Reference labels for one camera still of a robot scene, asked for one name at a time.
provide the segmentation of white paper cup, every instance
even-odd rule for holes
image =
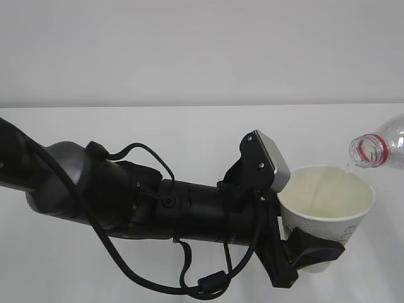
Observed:
[[[373,188],[359,176],[338,167],[316,165],[297,169],[278,194],[286,238],[295,227],[345,245],[375,202]],[[304,270],[319,273],[331,262]]]

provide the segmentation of cable connector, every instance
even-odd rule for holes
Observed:
[[[214,294],[219,290],[226,288],[229,284],[229,277],[221,270],[212,275],[206,276],[198,280],[199,289],[205,294]]]

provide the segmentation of black cable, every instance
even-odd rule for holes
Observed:
[[[192,288],[188,287],[185,283],[185,274],[188,271],[189,267],[191,266],[192,263],[192,250],[191,250],[191,246],[184,241],[177,241],[179,244],[181,244],[183,250],[184,250],[184,267],[182,267],[181,270],[181,274],[179,276],[179,285],[183,288],[187,290],[187,294],[188,296],[197,299],[197,300],[213,300],[216,298],[219,298],[221,295],[223,295],[226,290],[229,287],[230,281],[229,283],[226,285],[226,287],[224,289],[221,289],[220,291],[214,293],[214,294],[204,294],[201,292],[195,292]]]
[[[148,151],[161,165],[163,165],[163,167],[166,169],[166,171],[169,173],[169,175],[171,177],[171,188],[170,188],[170,192],[171,192],[173,190],[174,184],[175,184],[174,173],[171,171],[170,167],[163,161],[163,159],[161,159],[160,156],[157,155],[157,153],[154,150],[152,150],[150,147],[148,147],[147,145],[145,145],[143,143],[129,144],[127,147],[125,147],[119,153],[110,153],[108,155],[107,159],[112,160],[112,161],[118,161],[118,160],[124,158],[126,155],[128,155],[128,153],[133,148],[136,148],[136,147],[140,147],[140,148]]]
[[[64,169],[54,160],[54,158],[48,154],[48,152],[36,143],[31,138],[27,137],[27,145],[37,154],[37,156],[46,164],[48,167],[57,175],[57,177],[61,180],[61,182],[66,186],[67,190],[70,192],[72,197],[77,200],[85,215],[93,227],[95,233],[98,235],[98,238],[101,240],[102,244],[105,246],[107,252],[111,256],[111,258],[115,261],[116,265],[119,269],[134,283],[148,288],[150,290],[154,290],[156,292],[161,292],[163,294],[170,294],[170,295],[186,295],[187,292],[183,288],[177,287],[169,287],[160,285],[149,280],[146,280],[140,276],[138,276],[122,259],[121,255],[116,250],[115,246],[109,239],[105,230],[101,227],[99,222],[95,219],[92,215],[92,211],[90,207],[87,205],[86,201],[82,197],[81,193],[77,189],[76,185],[64,171]],[[198,287],[190,287],[192,291],[197,292]]]
[[[230,251],[229,251],[229,246],[228,244],[225,242],[224,245],[224,249],[225,249],[225,255],[226,255],[226,263],[227,263],[227,269],[229,271],[229,273],[227,274],[229,280],[228,283],[226,285],[225,288],[223,288],[222,290],[220,290],[217,293],[214,294],[201,294],[197,291],[195,291],[195,289],[190,289],[188,288],[188,286],[185,283],[185,274],[187,272],[187,270],[189,269],[189,267],[191,266],[191,261],[192,261],[192,252],[191,252],[191,246],[189,246],[188,243],[177,240],[179,244],[181,244],[183,250],[184,250],[184,267],[182,268],[181,274],[180,274],[180,286],[182,288],[187,289],[187,294],[194,298],[194,299],[198,299],[198,300],[213,300],[218,298],[219,296],[223,295],[226,290],[228,289],[231,280],[240,273],[240,271],[242,271],[242,269],[246,266],[246,264],[248,263],[248,261],[251,259],[251,256],[254,253],[254,248],[256,247],[256,244],[258,243],[258,239],[259,239],[259,233],[260,233],[260,220],[259,220],[259,201],[260,201],[260,197],[257,195],[257,193],[254,193],[254,221],[255,221],[255,225],[254,225],[254,232],[253,232],[253,236],[252,236],[252,241],[250,242],[250,245],[244,255],[244,257],[240,260],[239,264],[232,269],[232,262],[231,262],[231,257],[230,257]]]
[[[230,273],[233,271],[233,265],[232,265],[232,257],[230,256],[229,245],[227,244],[227,242],[224,242],[223,246],[225,249],[227,271],[228,271],[228,273]]]
[[[240,260],[239,264],[229,273],[229,278],[234,278],[236,275],[240,273],[240,271],[243,270],[244,267],[246,267],[248,261],[250,261],[251,256],[254,254],[254,249],[258,243],[259,239],[259,233],[260,233],[260,220],[259,220],[259,201],[260,197],[257,195],[257,193],[254,193],[254,203],[255,203],[255,211],[254,211],[254,219],[255,219],[255,227],[254,227],[254,233],[252,236],[252,240],[250,242],[250,245],[248,246],[248,249],[244,255],[244,257]]]

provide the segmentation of white table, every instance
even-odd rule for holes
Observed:
[[[239,157],[241,138],[260,129],[273,138],[291,169],[315,163],[345,165],[350,140],[404,112],[391,105],[281,105],[262,107],[143,107],[0,109],[43,145],[71,140],[102,143],[111,152],[147,143],[177,179],[214,185]],[[148,154],[128,160],[163,169]],[[404,298],[404,172],[357,171],[377,193],[377,203],[324,273],[301,272],[290,290],[271,287],[253,257],[216,302],[402,302]],[[114,241],[134,270],[178,285],[183,254],[171,241]],[[0,189],[0,300],[2,302],[191,302],[156,294],[127,280],[90,227],[34,213],[23,193]],[[192,242],[189,283],[225,268],[220,244]],[[234,262],[245,247],[231,247]]]

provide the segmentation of bottle neck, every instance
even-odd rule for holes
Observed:
[[[387,162],[389,150],[384,138],[377,134],[366,134],[351,142],[349,155],[358,167],[378,167]]]

